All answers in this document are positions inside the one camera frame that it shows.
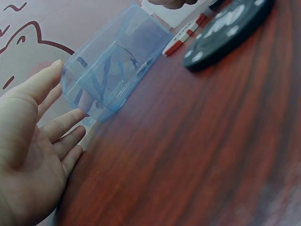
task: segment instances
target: poker chip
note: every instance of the poker chip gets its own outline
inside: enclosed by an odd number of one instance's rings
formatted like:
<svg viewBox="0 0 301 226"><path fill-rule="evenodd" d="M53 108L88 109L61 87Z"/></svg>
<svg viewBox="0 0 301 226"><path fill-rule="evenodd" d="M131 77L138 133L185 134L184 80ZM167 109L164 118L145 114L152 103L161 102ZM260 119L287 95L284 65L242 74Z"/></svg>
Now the poker chip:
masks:
<svg viewBox="0 0 301 226"><path fill-rule="evenodd" d="M186 24L168 43L162 54L168 57L174 53L197 30L205 18L206 16L201 14L198 18Z"/></svg>
<svg viewBox="0 0 301 226"><path fill-rule="evenodd" d="M196 37L183 65L198 71L220 60L264 22L273 4L274 0L233 0Z"/></svg>

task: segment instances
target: hand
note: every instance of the hand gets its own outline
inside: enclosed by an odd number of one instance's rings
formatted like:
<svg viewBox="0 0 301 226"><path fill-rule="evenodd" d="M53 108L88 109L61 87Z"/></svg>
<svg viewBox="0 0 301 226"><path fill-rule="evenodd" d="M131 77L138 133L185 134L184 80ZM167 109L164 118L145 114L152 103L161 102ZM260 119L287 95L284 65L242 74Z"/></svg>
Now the hand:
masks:
<svg viewBox="0 0 301 226"><path fill-rule="evenodd" d="M155 5L164 5L166 8L177 9L181 8L185 3L193 5L198 0L149 0L150 3Z"/></svg>
<svg viewBox="0 0 301 226"><path fill-rule="evenodd" d="M42 128L37 122L60 97L62 61L0 98L0 225L33 225L56 207L83 149L77 109Z"/></svg>

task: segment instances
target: transparent plastic box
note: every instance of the transparent plastic box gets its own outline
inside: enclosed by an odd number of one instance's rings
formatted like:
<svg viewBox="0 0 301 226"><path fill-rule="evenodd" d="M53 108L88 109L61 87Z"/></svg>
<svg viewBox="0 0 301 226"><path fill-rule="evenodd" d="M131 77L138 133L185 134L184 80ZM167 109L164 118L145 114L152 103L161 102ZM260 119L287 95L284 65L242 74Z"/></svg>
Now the transparent plastic box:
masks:
<svg viewBox="0 0 301 226"><path fill-rule="evenodd" d="M102 122L124 104L173 35L136 3L81 47L64 65L63 95Z"/></svg>

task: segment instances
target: wooden table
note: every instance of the wooden table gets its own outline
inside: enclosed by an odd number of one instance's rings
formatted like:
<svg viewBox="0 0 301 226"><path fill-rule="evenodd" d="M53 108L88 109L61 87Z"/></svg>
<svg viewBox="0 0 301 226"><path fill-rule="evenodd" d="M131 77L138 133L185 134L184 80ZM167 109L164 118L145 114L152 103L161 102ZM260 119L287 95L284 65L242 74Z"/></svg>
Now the wooden table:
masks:
<svg viewBox="0 0 301 226"><path fill-rule="evenodd" d="M301 2L198 74L184 51L99 127L58 225L301 225Z"/></svg>

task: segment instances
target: fingernail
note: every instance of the fingernail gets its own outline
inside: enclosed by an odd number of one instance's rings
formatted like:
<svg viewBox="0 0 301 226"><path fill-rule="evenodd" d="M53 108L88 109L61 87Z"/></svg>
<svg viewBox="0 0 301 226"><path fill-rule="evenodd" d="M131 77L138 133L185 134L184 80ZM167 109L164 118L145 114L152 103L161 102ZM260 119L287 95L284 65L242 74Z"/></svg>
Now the fingernail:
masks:
<svg viewBox="0 0 301 226"><path fill-rule="evenodd" d="M58 66L61 63L62 60L56 60L52 63L51 66Z"/></svg>

